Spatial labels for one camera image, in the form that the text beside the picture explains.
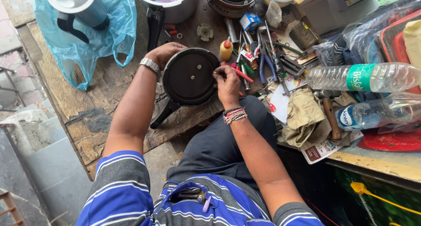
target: wristwatch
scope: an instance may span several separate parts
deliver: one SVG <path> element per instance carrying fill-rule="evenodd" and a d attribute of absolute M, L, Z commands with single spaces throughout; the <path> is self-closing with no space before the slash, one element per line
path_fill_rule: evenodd
<path fill-rule="evenodd" d="M 144 66 L 147 66 L 147 67 L 151 68 L 156 73 L 157 82 L 159 82 L 159 79 L 161 78 L 161 69 L 159 68 L 159 66 L 157 64 L 155 64 L 155 62 L 153 62 L 149 58 L 143 58 L 140 61 L 139 65 L 144 65 Z"/>

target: knee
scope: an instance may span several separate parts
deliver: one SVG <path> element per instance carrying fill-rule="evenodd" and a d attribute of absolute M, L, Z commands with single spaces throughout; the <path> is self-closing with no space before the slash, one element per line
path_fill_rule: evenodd
<path fill-rule="evenodd" d="M 265 105 L 255 96 L 247 95 L 240 99 L 239 104 L 245 107 L 245 112 L 250 120 L 257 121 L 257 125 L 263 123 L 266 119 L 266 107 Z"/>

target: plastic container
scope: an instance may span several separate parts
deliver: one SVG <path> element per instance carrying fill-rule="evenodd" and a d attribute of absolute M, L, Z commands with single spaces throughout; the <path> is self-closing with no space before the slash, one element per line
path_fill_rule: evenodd
<path fill-rule="evenodd" d="M 335 113 L 346 131 L 370 129 L 390 123 L 410 123 L 421 118 L 421 94 L 397 92 L 383 99 L 350 105 Z"/>
<path fill-rule="evenodd" d="M 421 83 L 421 70 L 401 62 L 313 68 L 306 75 L 313 89 L 399 92 Z"/>
<path fill-rule="evenodd" d="M 221 46 L 219 48 L 219 59 L 224 62 L 228 61 L 231 58 L 233 47 L 234 46 L 232 45 L 228 37 L 227 40 L 221 43 Z"/>

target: yellow cable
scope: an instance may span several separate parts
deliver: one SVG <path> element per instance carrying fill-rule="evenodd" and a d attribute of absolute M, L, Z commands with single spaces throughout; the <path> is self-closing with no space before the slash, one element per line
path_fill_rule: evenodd
<path fill-rule="evenodd" d="M 376 195 L 372 194 L 370 191 L 368 191 L 368 190 L 367 190 L 366 186 L 365 186 L 363 183 L 356 183 L 356 182 L 352 182 L 352 183 L 351 183 L 351 187 L 352 187 L 352 189 L 354 189 L 354 191 L 355 191 L 355 192 L 357 192 L 357 193 L 358 193 L 358 194 L 360 194 L 360 195 L 362 195 L 363 193 L 366 193 L 367 195 L 374 196 L 374 197 L 376 197 L 377 199 L 380 199 L 380 200 L 382 200 L 382 201 L 384 201 L 384 202 L 387 202 L 387 203 L 389 203 L 389 204 L 392 204 L 392 205 L 394 205 L 394 206 L 396 206 L 396 207 L 399 207 L 399 208 L 401 208 L 401 209 L 403 209 L 403 210 L 407 210 L 407 211 L 409 211 L 409 212 L 412 212 L 412 213 L 416 213 L 416 214 L 418 214 L 418 215 L 421 215 L 421 212 L 418 212 L 418 211 L 415 211 L 415 210 L 408 209 L 408 208 L 406 208 L 406 207 L 400 206 L 400 205 L 395 204 L 395 203 L 393 203 L 393 202 L 390 202 L 390 201 L 388 201 L 388 200 L 386 200 L 386 199 L 383 199 L 383 198 L 382 198 L 382 197 L 380 197 L 380 196 L 376 196 Z"/>

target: blue striped shirt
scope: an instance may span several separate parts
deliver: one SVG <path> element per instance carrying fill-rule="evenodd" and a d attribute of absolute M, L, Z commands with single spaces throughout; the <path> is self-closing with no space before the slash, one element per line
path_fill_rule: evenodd
<path fill-rule="evenodd" d="M 150 179 L 143 156 L 119 151 L 102 158 L 96 179 L 76 225 L 277 225 L 322 226 L 304 204 L 281 206 L 271 219 L 257 193 L 233 178 L 195 175 L 182 183 L 167 181 L 153 204 Z M 180 192 L 190 198 L 180 197 Z M 203 202 L 194 196 L 200 192 Z"/>

